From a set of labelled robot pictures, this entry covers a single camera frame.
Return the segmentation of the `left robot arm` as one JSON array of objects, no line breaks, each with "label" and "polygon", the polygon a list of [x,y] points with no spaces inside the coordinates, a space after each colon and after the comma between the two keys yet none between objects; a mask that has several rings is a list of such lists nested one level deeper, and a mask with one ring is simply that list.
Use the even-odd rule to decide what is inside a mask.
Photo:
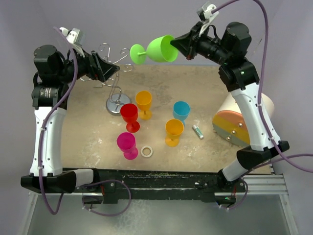
[{"label": "left robot arm", "polygon": [[21,186],[37,193],[72,193],[81,185],[99,190],[101,181],[93,169],[64,171],[61,161],[62,127],[67,100],[76,80],[87,76],[102,83],[120,70],[95,51],[73,49],[65,58],[55,46],[43,45],[34,51],[32,106],[36,118],[36,139],[29,174],[21,177]]}]

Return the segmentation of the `blue plastic wine glass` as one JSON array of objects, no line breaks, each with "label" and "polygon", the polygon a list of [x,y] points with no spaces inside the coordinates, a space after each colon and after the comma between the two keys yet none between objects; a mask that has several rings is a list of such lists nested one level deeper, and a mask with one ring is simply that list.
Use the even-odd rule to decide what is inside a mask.
[{"label": "blue plastic wine glass", "polygon": [[185,125],[185,120],[187,119],[189,113],[190,113],[190,106],[185,101],[177,101],[173,105],[173,117],[175,119],[180,120],[183,125]]}]

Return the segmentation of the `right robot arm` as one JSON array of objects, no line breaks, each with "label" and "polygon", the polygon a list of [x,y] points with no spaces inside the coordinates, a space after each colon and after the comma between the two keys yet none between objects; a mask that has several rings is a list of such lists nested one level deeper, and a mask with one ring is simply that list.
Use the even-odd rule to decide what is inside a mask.
[{"label": "right robot arm", "polygon": [[250,145],[237,152],[237,158],[219,171],[218,188],[230,191],[235,181],[259,164],[289,150],[290,145],[277,135],[265,108],[259,111],[263,101],[258,100],[260,79],[255,66],[246,59],[251,43],[248,27],[239,22],[227,25],[221,39],[200,34],[201,22],[170,44],[187,60],[199,54],[217,63],[219,76],[235,99],[243,115],[250,138]]}]

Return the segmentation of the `green plastic wine glass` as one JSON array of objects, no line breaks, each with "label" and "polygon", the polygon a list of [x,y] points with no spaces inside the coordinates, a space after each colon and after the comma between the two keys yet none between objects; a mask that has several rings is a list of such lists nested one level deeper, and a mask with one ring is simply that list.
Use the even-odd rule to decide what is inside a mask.
[{"label": "green plastic wine glass", "polygon": [[152,40],[145,49],[140,44],[135,44],[130,49],[130,58],[135,64],[143,64],[146,57],[158,63],[174,62],[179,51],[171,45],[174,37],[164,35]]}]

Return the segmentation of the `orange wine glass front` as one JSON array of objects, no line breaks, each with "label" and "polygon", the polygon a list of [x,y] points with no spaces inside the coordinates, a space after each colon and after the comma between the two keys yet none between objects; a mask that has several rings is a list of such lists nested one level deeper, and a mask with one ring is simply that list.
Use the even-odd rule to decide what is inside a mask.
[{"label": "orange wine glass front", "polygon": [[179,144],[179,138],[184,131],[183,123],[178,119],[171,119],[166,123],[166,138],[165,142],[170,147],[175,147]]}]

